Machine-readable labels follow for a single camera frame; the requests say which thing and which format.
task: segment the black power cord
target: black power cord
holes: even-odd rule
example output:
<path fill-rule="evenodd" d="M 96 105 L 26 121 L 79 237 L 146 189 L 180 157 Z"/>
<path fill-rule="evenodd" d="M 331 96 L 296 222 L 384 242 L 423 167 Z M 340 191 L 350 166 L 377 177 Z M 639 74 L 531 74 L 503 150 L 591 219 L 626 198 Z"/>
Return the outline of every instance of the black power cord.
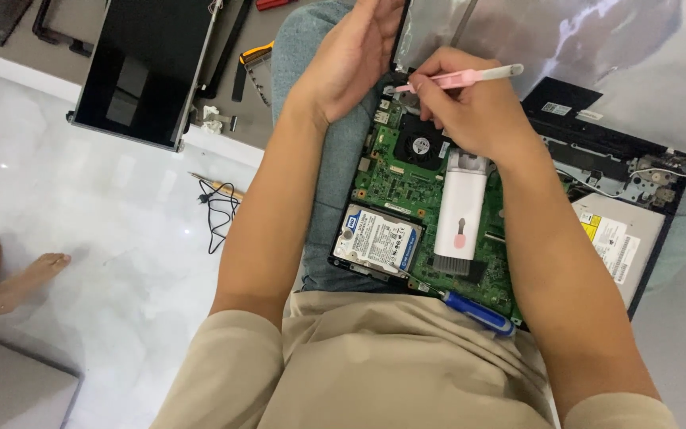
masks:
<path fill-rule="evenodd" d="M 237 213 L 237 208 L 240 206 L 240 200 L 235 198 L 235 186 L 232 183 L 224 183 L 222 186 L 214 188 L 210 183 L 201 180 L 200 189 L 203 191 L 203 195 L 199 196 L 198 199 L 200 200 L 201 204 L 208 205 L 208 229 L 210 229 L 208 254 L 213 255 L 219 249 L 219 247 L 224 244 L 224 240 L 226 240 L 226 235 L 220 233 L 218 229 L 232 222 L 232 220 L 235 218 L 235 214 Z M 214 203 L 219 202 L 228 202 L 231 210 L 226 211 L 215 209 Z M 214 222 L 211 220 L 211 215 L 213 213 L 218 213 L 219 215 L 224 216 L 224 218 L 222 218 L 225 219 L 224 222 L 214 226 Z"/>

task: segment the white cable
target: white cable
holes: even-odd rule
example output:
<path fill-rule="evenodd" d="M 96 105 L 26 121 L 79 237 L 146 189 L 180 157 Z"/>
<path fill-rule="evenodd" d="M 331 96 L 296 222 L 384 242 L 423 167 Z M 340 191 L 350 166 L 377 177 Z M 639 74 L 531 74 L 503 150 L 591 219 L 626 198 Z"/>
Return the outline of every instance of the white cable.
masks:
<path fill-rule="evenodd" d="M 663 172 L 671 173 L 671 174 L 673 174 L 673 175 L 675 175 L 675 176 L 686 177 L 686 174 L 684 174 L 684 173 L 675 172 L 675 171 L 666 170 L 666 169 L 644 169 L 644 170 L 637 170 L 637 171 L 634 171 L 633 173 L 629 174 L 629 177 L 632 177 L 632 176 L 634 176 L 635 174 L 638 174 L 638 173 L 641 173 L 641 172 L 648 172 L 648 171 L 663 171 Z"/>
<path fill-rule="evenodd" d="M 574 176 L 571 175 L 571 174 L 568 174 L 567 172 L 564 172 L 564 171 L 562 171 L 562 170 L 557 170 L 557 169 L 556 169 L 556 171 L 559 172 L 560 174 L 564 174 L 564 175 L 566 175 L 567 177 L 570 177 L 570 178 L 573 179 L 573 180 L 576 180 L 577 182 L 581 183 L 582 185 L 586 186 L 587 188 L 589 188 L 589 189 L 591 189 L 591 190 L 593 190 L 593 191 L 595 191 L 595 192 L 597 192 L 597 193 L 600 193 L 600 194 L 605 195 L 606 197 L 610 197 L 610 198 L 612 198 L 612 199 L 616 199 L 616 198 L 618 198 L 618 197 L 620 197 L 620 196 L 622 196 L 622 195 L 624 194 L 624 192 L 621 192 L 621 193 L 618 194 L 618 195 L 611 195 L 611 194 L 608 194 L 607 192 L 602 191 L 602 190 L 599 190 L 599 189 L 597 189 L 596 187 L 594 187 L 594 186 L 588 184 L 587 182 L 582 182 L 581 180 L 578 180 L 576 177 L 574 177 Z"/>

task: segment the hand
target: hand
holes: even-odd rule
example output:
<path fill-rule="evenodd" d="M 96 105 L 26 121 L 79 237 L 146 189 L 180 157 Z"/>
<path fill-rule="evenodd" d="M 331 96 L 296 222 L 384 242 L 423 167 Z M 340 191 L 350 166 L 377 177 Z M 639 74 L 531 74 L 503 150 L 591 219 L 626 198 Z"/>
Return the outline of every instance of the hand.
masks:
<path fill-rule="evenodd" d="M 445 93 L 427 76 L 465 69 L 487 70 L 501 66 L 497 60 L 483 60 L 461 50 L 439 48 L 410 76 L 420 98 L 420 118 L 433 119 L 436 128 L 465 151 L 505 162 L 540 150 L 536 132 L 528 123 L 509 79 L 483 81 L 461 91 Z"/>
<path fill-rule="evenodd" d="M 404 0 L 357 0 L 293 87 L 327 124 L 345 116 L 386 73 Z"/>

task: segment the beige shirt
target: beige shirt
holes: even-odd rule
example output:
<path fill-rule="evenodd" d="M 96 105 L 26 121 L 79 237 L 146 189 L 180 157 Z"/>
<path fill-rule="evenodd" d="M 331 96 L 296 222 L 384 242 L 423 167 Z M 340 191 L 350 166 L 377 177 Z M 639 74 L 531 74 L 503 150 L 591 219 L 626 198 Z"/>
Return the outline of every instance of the beige shirt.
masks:
<path fill-rule="evenodd" d="M 547 377 L 524 332 L 498 338 L 434 298 L 292 295 L 283 332 L 246 311 L 208 317 L 153 429 L 552 429 Z M 643 395 L 582 401 L 565 429 L 670 429 Z"/>

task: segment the jeans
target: jeans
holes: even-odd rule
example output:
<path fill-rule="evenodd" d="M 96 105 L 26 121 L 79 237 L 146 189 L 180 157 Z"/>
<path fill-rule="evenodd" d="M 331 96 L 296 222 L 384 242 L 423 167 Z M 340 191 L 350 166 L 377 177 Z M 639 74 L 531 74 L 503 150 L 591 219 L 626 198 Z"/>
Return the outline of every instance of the jeans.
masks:
<path fill-rule="evenodd" d="M 322 39 L 350 10 L 351 5 L 340 1 L 313 3 L 295 10 L 282 24 L 272 52 L 272 115 L 275 123 L 287 93 L 311 62 Z M 331 124 L 325 136 L 304 248 L 306 275 L 303 277 L 303 290 L 405 292 L 402 288 L 358 276 L 327 262 L 382 87 L 383 81 L 343 119 Z M 669 231 L 648 290 L 670 282 L 686 264 L 686 192 L 678 212 L 680 215 Z"/>

